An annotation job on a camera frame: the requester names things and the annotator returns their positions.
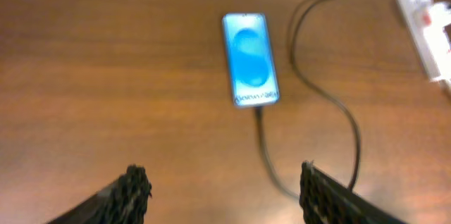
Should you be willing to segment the blue screen Galaxy smartphone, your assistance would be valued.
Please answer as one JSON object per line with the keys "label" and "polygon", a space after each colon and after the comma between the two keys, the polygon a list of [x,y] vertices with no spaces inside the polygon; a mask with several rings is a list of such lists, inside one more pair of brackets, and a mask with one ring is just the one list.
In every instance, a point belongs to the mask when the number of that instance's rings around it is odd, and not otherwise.
{"label": "blue screen Galaxy smartphone", "polygon": [[266,16],[227,13],[221,23],[233,103],[240,108],[276,103],[280,94]]}

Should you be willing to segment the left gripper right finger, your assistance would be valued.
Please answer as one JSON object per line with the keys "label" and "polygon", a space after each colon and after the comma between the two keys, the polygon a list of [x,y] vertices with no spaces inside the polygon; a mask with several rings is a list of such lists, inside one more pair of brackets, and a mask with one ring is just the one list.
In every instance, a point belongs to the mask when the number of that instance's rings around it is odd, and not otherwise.
{"label": "left gripper right finger", "polygon": [[312,163],[302,164],[299,205],[306,224],[405,224],[382,211]]}

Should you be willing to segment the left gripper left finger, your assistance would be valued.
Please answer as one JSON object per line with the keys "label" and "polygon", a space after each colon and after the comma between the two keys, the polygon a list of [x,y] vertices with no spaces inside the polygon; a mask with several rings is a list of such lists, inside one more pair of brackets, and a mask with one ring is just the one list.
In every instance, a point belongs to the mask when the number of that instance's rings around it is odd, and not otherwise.
{"label": "left gripper left finger", "polygon": [[48,224],[143,224],[152,184],[142,166],[124,174]]}

